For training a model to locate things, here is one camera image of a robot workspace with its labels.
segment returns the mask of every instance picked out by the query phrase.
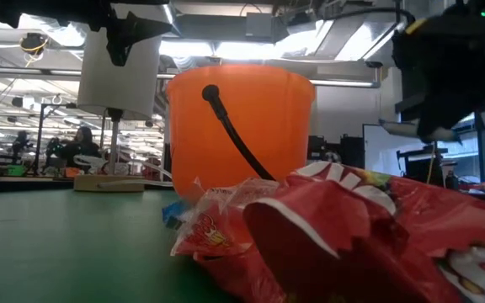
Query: orange plastic pail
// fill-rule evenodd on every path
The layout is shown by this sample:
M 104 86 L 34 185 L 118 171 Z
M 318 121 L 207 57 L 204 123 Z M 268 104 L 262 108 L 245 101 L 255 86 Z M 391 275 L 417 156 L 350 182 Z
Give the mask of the orange plastic pail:
M 310 81 L 273 66 L 201 67 L 168 85 L 173 185 L 179 195 L 196 179 L 207 190 L 258 178 L 203 99 L 210 84 L 220 89 L 235 130 L 276 180 L 305 165 L 315 98 Z

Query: white wall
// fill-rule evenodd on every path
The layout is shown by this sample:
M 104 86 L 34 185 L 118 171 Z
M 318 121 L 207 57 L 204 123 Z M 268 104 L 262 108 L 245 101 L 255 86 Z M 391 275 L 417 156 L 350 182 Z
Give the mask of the white wall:
M 379 89 L 317 87 L 311 135 L 339 143 L 343 134 L 361 137 L 363 124 L 397 120 L 394 104 L 402 100 L 401 83 L 400 71 L 391 68 Z

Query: green table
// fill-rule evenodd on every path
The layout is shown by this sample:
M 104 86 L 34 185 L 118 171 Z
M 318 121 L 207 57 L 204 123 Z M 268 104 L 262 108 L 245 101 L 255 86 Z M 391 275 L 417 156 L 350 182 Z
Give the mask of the green table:
M 0 302 L 235 302 L 170 257 L 170 191 L 0 194 Z

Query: bucket handle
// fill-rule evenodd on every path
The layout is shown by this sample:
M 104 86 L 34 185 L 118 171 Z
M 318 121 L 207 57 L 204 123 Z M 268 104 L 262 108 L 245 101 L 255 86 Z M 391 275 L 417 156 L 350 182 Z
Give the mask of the bucket handle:
M 243 139 L 241 139 L 241 136 L 237 133 L 235 127 L 233 127 L 229 117 L 227 117 L 226 108 L 220 100 L 220 89 L 216 85 L 207 85 L 205 88 L 203 88 L 202 96 L 205 101 L 209 102 L 212 110 L 216 114 L 216 118 L 218 118 L 218 120 L 222 123 L 227 135 L 230 137 L 230 139 L 232 139 L 235 147 L 239 150 L 248 164 L 250 164 L 253 170 L 256 171 L 256 173 L 258 173 L 262 179 L 274 180 L 274 177 L 267 172 L 265 167 L 261 165 L 259 160 L 252 154 L 246 144 L 244 144 Z

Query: wooden block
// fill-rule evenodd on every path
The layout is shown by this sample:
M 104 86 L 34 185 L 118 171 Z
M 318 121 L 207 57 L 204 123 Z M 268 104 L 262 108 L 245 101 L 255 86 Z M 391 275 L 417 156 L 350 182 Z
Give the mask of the wooden block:
M 103 193 L 136 193 L 143 192 L 143 184 L 121 184 L 109 187 L 99 187 L 99 183 L 107 183 L 123 180 L 142 180 L 143 177 L 135 176 L 106 176 L 106 175 L 79 175 L 74 178 L 74 190 Z

